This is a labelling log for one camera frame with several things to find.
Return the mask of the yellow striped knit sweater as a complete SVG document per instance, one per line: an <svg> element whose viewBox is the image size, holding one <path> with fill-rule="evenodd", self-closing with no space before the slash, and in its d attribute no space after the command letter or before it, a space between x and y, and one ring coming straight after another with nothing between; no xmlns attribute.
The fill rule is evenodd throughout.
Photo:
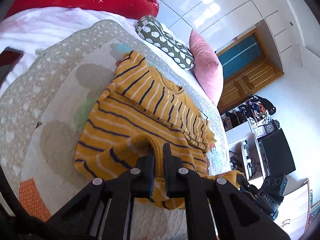
<svg viewBox="0 0 320 240"><path fill-rule="evenodd" d="M182 198L167 197L163 146L184 167L209 178L208 152L216 137L184 88L164 78L137 51L118 61L85 124L75 152L75 168L89 178L111 180L135 167L153 150L155 186L149 202L168 210L183 209Z"/></svg>

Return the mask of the black monitor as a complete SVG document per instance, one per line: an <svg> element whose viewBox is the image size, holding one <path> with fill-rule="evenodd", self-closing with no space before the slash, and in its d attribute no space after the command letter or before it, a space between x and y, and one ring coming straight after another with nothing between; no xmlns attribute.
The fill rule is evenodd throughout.
<svg viewBox="0 0 320 240"><path fill-rule="evenodd" d="M288 175L296 170L295 162L283 130L259 138L258 144L267 176Z"/></svg>

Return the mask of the small desk clock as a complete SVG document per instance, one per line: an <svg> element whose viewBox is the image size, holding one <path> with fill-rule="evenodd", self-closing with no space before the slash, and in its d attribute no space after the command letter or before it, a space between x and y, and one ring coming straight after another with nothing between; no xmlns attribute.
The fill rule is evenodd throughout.
<svg viewBox="0 0 320 240"><path fill-rule="evenodd" d="M272 134L277 130L277 126L274 124L274 122L269 122L268 124L264 125L264 130L267 135Z"/></svg>

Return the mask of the white cluttered shelf unit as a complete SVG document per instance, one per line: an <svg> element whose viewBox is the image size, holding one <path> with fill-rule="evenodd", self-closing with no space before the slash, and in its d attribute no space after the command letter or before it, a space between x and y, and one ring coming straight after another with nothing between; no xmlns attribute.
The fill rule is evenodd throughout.
<svg viewBox="0 0 320 240"><path fill-rule="evenodd" d="M241 171L250 184L261 188L266 172L260 153L258 139L249 121L239 124L226 132L229 150L234 152L240 163ZM298 185L288 175L284 190L284 200L279 207L275 223L280 226L291 239L300 239L307 228L310 213L309 180L304 179Z"/></svg>

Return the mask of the patterned quilted bed cover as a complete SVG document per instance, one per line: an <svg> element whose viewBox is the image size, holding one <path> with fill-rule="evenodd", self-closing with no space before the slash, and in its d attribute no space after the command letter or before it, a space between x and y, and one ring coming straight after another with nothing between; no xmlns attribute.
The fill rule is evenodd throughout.
<svg viewBox="0 0 320 240"><path fill-rule="evenodd" d="M88 182L73 166L75 146L93 101L112 79L114 61L136 49L165 77L183 85L208 115L218 139L208 157L217 177L228 168L217 108L192 75L112 20L77 31L46 49L1 97L1 228L4 239L49 239L46 222ZM135 203L131 236L182 239L183 210Z"/></svg>

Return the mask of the wooden door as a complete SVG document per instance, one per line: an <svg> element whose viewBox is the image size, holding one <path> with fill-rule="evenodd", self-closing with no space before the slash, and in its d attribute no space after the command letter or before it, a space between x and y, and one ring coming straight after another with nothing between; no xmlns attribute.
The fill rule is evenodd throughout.
<svg viewBox="0 0 320 240"><path fill-rule="evenodd" d="M224 85L217 109L220 114L247 101L284 75L274 63L257 28L218 52Z"/></svg>

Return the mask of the pink cushion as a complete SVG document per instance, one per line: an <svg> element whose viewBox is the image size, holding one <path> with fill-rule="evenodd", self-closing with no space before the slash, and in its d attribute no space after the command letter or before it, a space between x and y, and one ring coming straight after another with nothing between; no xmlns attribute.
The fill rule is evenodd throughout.
<svg viewBox="0 0 320 240"><path fill-rule="evenodd" d="M217 107L223 91L223 68L211 46L195 30L189 37L194 57L194 75L211 102Z"/></svg>

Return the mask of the black smartphone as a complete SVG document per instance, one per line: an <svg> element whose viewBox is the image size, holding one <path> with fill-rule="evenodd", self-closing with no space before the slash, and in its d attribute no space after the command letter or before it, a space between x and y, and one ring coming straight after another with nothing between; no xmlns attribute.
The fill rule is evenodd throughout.
<svg viewBox="0 0 320 240"><path fill-rule="evenodd" d="M11 47L6 47L0 55L0 85L4 83L8 74L20 61L24 52Z"/></svg>

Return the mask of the green sheep pattern pillow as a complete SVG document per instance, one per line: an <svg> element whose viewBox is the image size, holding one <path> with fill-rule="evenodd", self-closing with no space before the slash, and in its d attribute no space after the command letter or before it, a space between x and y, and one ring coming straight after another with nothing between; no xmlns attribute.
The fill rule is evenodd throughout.
<svg viewBox="0 0 320 240"><path fill-rule="evenodd" d="M138 20L136 33L146 42L165 52L180 68L190 70L195 66L194 57L189 48L165 32L161 23L152 15L143 16Z"/></svg>

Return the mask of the white glossy wardrobe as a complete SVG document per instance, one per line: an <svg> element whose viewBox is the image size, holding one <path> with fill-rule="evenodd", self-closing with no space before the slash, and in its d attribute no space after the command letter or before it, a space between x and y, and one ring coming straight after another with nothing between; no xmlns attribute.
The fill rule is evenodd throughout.
<svg viewBox="0 0 320 240"><path fill-rule="evenodd" d="M256 24L266 23L279 53L292 47L289 24L276 0L157 1L157 20L184 43L195 30L217 50Z"/></svg>

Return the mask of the pink white fleece blanket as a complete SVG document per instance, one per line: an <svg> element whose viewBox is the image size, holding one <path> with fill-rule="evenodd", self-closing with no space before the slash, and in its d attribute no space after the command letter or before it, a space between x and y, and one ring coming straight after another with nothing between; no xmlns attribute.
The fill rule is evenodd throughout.
<svg viewBox="0 0 320 240"><path fill-rule="evenodd" d="M137 37L136 20L105 11L47 7L24 10L6 18L1 22L1 51L10 47L24 54L1 84L1 93L33 64L36 51L43 51L101 20L113 20Z"/></svg>

